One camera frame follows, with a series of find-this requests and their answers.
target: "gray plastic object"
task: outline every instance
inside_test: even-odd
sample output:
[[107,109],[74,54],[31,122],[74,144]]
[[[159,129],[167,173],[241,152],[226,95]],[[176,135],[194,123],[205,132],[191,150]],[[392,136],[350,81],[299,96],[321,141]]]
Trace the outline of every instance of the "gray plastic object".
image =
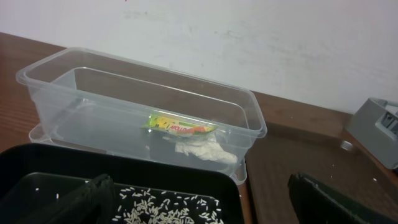
[[398,168],[398,103],[369,98],[346,129],[386,168]]

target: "clear plastic container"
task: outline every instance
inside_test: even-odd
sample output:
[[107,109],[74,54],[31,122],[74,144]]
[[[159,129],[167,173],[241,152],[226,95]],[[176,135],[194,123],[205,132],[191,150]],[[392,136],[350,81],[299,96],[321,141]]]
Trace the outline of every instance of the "clear plastic container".
[[[29,87],[46,136],[109,154],[231,175],[267,132],[249,90],[87,49],[29,65],[17,81]],[[216,129],[181,138],[143,128],[153,114]]]
[[[91,147],[79,146],[76,144],[72,144],[69,142],[63,142],[56,139],[51,139],[43,132],[42,124],[38,124],[34,129],[32,129],[29,133],[29,139],[31,143],[39,143],[39,144],[49,144],[52,146],[62,146],[68,147],[71,149],[79,149],[83,151],[96,152],[108,154],[109,151],[93,149]],[[233,172],[229,177],[235,182],[236,185],[241,185],[246,181],[248,174],[246,172],[246,161],[243,159],[239,164],[239,167]]]

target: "food wrapper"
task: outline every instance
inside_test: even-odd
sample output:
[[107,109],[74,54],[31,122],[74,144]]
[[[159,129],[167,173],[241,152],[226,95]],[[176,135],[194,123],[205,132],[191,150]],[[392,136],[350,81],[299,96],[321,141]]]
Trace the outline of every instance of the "food wrapper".
[[187,122],[182,122],[177,119],[166,118],[159,115],[152,114],[144,128],[152,128],[155,130],[165,131],[167,133],[190,137],[208,134],[214,131],[215,127],[200,126],[195,124],[190,124]]

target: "black tray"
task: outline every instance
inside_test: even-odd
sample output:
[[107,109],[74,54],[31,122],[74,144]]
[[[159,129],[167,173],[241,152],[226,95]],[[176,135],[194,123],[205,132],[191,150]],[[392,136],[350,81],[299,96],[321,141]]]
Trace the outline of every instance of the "black tray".
[[[238,188],[222,173],[42,144],[16,146],[0,154],[1,223],[14,223],[34,209],[53,203],[56,194],[66,195],[101,174],[111,176],[117,195],[121,189],[134,187],[218,199],[222,210],[219,217],[224,223],[244,223]],[[122,213],[127,203],[132,201],[120,198],[116,209],[123,205]]]

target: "black object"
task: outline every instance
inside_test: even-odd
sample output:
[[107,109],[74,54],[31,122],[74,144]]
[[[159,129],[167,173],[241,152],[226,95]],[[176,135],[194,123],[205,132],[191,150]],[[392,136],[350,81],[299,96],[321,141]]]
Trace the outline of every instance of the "black object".
[[112,219],[114,207],[113,181],[103,174],[61,197],[59,201],[34,210],[17,224],[105,224]]
[[[222,173],[41,144],[17,146],[0,154],[1,223],[15,223],[19,217],[50,204],[59,193],[52,192],[54,186],[63,186],[62,197],[84,184],[85,179],[100,174],[112,177],[117,192],[123,187],[141,186],[217,198],[224,223],[244,223],[238,188]],[[37,186],[39,192],[46,190],[51,197],[41,205],[31,205],[29,199],[35,197]]]
[[307,174],[289,179],[289,197],[300,223],[385,223],[397,224]]

